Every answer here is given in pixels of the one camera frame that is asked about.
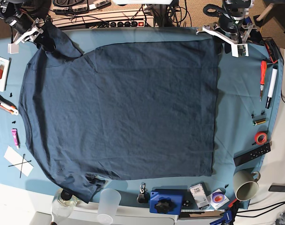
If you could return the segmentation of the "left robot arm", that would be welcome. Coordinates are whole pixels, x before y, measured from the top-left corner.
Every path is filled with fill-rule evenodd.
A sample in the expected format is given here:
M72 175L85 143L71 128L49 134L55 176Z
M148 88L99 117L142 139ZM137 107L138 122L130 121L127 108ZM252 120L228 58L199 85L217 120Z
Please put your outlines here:
M250 33L255 29L248 16L249 9L254 6L252 0L223 0L221 6L207 4L203 13L209 17L218 18L218 22L204 25L196 33L206 32L218 37L224 42L242 47L247 44Z

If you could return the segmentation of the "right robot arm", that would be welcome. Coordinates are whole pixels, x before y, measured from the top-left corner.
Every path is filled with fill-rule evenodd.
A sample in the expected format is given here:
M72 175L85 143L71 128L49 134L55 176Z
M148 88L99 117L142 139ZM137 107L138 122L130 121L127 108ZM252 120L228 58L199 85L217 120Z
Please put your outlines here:
M23 9L24 0L0 0L0 19L16 32L11 36L11 43L8 44L8 53L19 53L19 44L31 42L44 51L53 52L55 42L49 36L45 25L40 25L41 19L33 18L32 12Z

